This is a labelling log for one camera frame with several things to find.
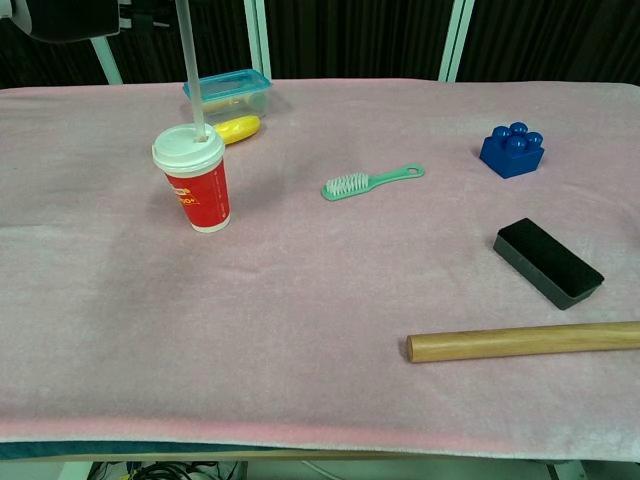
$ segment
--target red paper cup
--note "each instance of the red paper cup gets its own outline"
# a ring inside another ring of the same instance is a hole
[[[224,142],[210,125],[196,142],[194,125],[165,130],[153,144],[153,161],[165,173],[191,226],[199,232],[224,228],[231,215],[224,173]]]

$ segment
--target table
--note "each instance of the table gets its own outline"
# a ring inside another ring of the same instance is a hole
[[[188,226],[150,146],[179,85],[0,92],[0,441],[640,459],[640,352],[411,365],[407,334],[640,318],[640,91],[277,81]],[[477,155],[545,137],[537,172]],[[329,203],[328,179],[421,179]],[[528,216],[606,277],[559,311],[491,249]]]

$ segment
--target wooden rolling pin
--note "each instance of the wooden rolling pin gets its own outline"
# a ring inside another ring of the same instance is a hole
[[[409,335],[411,363],[640,348],[640,322]]]

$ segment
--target black eraser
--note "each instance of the black eraser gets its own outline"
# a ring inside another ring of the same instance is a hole
[[[528,218],[500,229],[493,249],[561,310],[587,298],[604,281]]]

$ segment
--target blue toy block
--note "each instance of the blue toy block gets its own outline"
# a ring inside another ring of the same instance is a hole
[[[496,127],[484,139],[480,159],[502,178],[533,172],[544,154],[542,135],[527,133],[527,126],[516,122],[507,127]]]

